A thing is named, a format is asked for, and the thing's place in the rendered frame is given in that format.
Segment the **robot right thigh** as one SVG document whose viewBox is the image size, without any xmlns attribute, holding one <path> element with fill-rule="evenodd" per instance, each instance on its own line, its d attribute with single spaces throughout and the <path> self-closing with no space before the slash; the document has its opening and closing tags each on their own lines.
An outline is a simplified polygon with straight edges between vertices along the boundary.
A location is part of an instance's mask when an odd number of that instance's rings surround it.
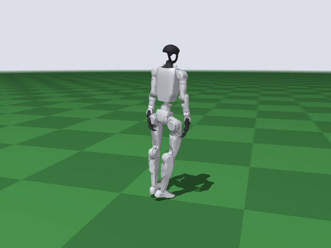
<svg viewBox="0 0 331 248">
<path fill-rule="evenodd" d="M 169 152 L 166 152 L 162 155 L 161 159 L 163 163 L 165 163 L 165 158 L 168 155 L 171 155 L 173 159 L 175 159 L 181 142 L 182 142 L 182 132 L 183 132 L 183 127 L 182 127 L 182 122 L 173 116 L 168 118 L 168 129 L 171 131 L 170 136 L 169 136 Z"/>
</svg>

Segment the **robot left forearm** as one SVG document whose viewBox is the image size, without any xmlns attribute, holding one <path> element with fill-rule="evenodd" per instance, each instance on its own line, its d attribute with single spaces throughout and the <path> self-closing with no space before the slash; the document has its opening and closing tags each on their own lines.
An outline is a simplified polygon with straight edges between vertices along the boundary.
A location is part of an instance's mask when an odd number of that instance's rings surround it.
<svg viewBox="0 0 331 248">
<path fill-rule="evenodd" d="M 151 111 L 151 114 L 154 113 L 155 103 L 156 103 L 156 97 L 151 96 L 151 92 L 150 92 L 150 94 L 149 94 L 148 110 Z M 148 110 L 147 110 L 147 111 L 148 111 Z M 146 111 L 146 113 L 147 113 L 147 111 Z"/>
</svg>

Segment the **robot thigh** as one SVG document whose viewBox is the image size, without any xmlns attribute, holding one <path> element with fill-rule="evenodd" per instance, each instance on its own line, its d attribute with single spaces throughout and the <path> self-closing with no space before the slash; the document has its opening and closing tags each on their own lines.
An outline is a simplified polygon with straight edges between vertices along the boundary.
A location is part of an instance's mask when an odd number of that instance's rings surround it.
<svg viewBox="0 0 331 248">
<path fill-rule="evenodd" d="M 182 132 L 183 132 L 183 127 L 182 127 L 182 122 L 173 116 L 168 118 L 168 129 L 171 131 L 170 136 L 169 136 L 169 152 L 166 152 L 162 155 L 161 159 L 163 163 L 165 163 L 165 158 L 168 155 L 171 155 L 173 159 L 175 159 L 181 142 L 182 142 Z"/>
<path fill-rule="evenodd" d="M 151 124 L 155 125 L 153 128 L 156 131 L 151 130 L 152 135 L 152 144 L 153 147 L 149 151 L 149 156 L 153 159 L 158 158 L 160 156 L 160 148 L 162 143 L 162 134 L 163 134 L 163 124 L 160 124 L 155 120 L 156 113 L 149 116 L 151 119 Z"/>
</svg>

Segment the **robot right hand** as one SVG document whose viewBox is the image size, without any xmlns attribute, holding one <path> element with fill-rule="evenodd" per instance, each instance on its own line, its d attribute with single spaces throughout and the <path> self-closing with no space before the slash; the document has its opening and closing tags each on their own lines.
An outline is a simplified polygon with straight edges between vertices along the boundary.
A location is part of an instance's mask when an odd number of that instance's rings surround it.
<svg viewBox="0 0 331 248">
<path fill-rule="evenodd" d="M 182 134 L 182 136 L 180 136 L 180 137 L 185 137 L 185 135 L 186 135 L 186 133 L 187 133 L 187 131 L 188 131 L 188 129 L 189 129 L 189 125 L 190 125 L 190 123 L 191 122 L 189 122 L 189 118 L 186 118 L 185 119 L 185 122 L 184 122 L 184 124 L 186 125 L 185 126 L 185 128 L 183 129 L 185 132 Z"/>
</svg>

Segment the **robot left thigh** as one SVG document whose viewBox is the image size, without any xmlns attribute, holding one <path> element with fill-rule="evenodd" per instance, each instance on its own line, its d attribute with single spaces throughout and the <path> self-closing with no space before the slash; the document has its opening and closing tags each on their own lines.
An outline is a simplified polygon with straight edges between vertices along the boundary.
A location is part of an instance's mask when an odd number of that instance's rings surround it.
<svg viewBox="0 0 331 248">
<path fill-rule="evenodd" d="M 156 131 L 151 130 L 152 135 L 152 144 L 153 147 L 149 151 L 149 156 L 153 159 L 158 158 L 160 156 L 160 148 L 162 143 L 162 134 L 163 134 L 163 124 L 160 124 L 155 120 L 156 113 L 149 116 L 151 119 L 151 124 L 155 125 L 153 128 Z"/>
</svg>

